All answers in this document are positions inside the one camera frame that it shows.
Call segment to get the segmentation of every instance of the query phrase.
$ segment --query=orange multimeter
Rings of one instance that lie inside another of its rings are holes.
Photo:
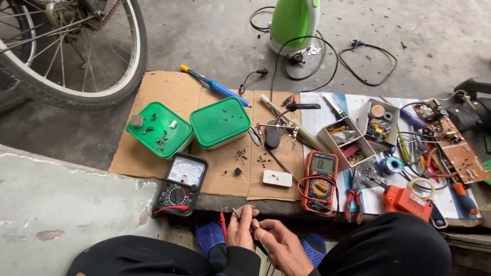
[[[306,176],[319,175],[330,178],[336,182],[338,158],[334,154],[312,150],[305,160]],[[332,213],[332,196],[334,187],[329,181],[322,178],[310,178],[306,180],[305,195],[300,204],[302,209],[328,216]],[[317,200],[329,201],[330,204]]]

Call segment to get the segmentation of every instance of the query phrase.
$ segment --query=solder wire spool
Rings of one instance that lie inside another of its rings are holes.
[[[401,173],[404,169],[402,161],[397,157],[387,157],[379,162],[380,169],[386,175],[394,175],[396,173]]]

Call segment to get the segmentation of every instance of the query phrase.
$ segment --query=bicycle wheel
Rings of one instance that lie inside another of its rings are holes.
[[[138,89],[146,66],[147,39],[137,0],[95,0],[91,3],[102,11],[100,17],[88,12],[83,2],[0,3],[28,8],[14,14],[1,14],[0,8],[0,24],[27,15],[33,18],[34,27],[20,29],[9,38],[0,32],[0,67],[17,80],[17,91],[64,109],[98,110],[119,104]],[[32,49],[32,42],[35,54],[29,65],[15,48]]]

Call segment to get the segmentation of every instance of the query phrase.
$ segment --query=red pliers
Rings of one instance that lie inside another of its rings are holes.
[[[351,222],[351,203],[353,202],[353,199],[355,200],[355,204],[358,206],[358,213],[356,214],[356,223],[361,224],[361,220],[363,218],[363,205],[361,204],[361,191],[358,188],[359,187],[359,181],[358,181],[358,174],[356,171],[353,173],[353,186],[351,189],[347,190],[348,196],[346,197],[346,203],[344,205],[344,218],[348,221]]]

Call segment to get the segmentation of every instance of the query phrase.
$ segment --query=green electric kettle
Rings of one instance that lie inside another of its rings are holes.
[[[271,21],[269,45],[279,52],[288,40],[314,35],[319,23],[321,0],[278,0]],[[288,43],[280,55],[302,53],[312,38],[301,38]]]

